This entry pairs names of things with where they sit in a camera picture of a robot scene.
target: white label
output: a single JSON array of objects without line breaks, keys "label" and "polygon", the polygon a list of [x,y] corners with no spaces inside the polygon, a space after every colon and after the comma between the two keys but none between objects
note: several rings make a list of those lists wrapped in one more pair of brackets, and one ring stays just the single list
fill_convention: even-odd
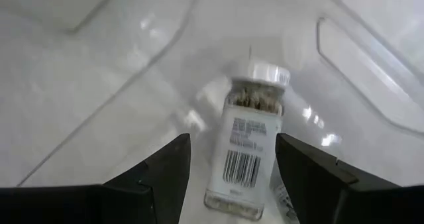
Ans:
[{"label": "white label", "polygon": [[221,119],[208,190],[229,199],[263,204],[282,118],[226,105]]}]

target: spice jar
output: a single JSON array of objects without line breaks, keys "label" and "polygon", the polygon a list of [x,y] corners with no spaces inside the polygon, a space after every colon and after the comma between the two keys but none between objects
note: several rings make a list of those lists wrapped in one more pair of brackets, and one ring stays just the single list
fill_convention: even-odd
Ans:
[{"label": "spice jar", "polygon": [[286,69],[258,60],[232,78],[205,192],[207,207],[261,218],[289,78]]}]

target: white plastic cap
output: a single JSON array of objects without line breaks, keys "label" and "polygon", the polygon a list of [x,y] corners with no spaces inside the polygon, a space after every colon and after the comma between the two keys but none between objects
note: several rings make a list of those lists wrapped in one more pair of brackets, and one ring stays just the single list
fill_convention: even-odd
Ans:
[{"label": "white plastic cap", "polygon": [[263,60],[252,59],[248,66],[239,64],[233,78],[261,82],[285,89],[289,86],[290,72]]}]

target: barcode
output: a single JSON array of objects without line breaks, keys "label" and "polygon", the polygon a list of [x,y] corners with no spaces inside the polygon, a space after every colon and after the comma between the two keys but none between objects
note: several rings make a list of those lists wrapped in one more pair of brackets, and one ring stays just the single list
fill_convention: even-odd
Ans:
[{"label": "barcode", "polygon": [[252,132],[266,135],[266,125],[258,121],[246,121],[241,118],[234,118],[233,131],[238,133],[251,134]]},{"label": "barcode", "polygon": [[260,157],[228,150],[225,160],[223,180],[230,184],[253,188],[256,185]]}]

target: transparent plastic container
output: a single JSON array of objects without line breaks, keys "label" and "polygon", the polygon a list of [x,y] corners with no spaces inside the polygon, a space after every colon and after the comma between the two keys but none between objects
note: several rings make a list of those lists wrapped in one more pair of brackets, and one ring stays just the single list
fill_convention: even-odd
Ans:
[{"label": "transparent plastic container", "polygon": [[280,169],[278,168],[277,160],[272,169],[270,189],[274,194],[278,211],[280,212],[286,224],[299,224],[296,210],[291,203],[290,195],[287,191],[286,185],[280,176]]},{"label": "transparent plastic container", "polygon": [[422,184],[420,73],[343,1],[281,0],[283,130],[395,184]]}]

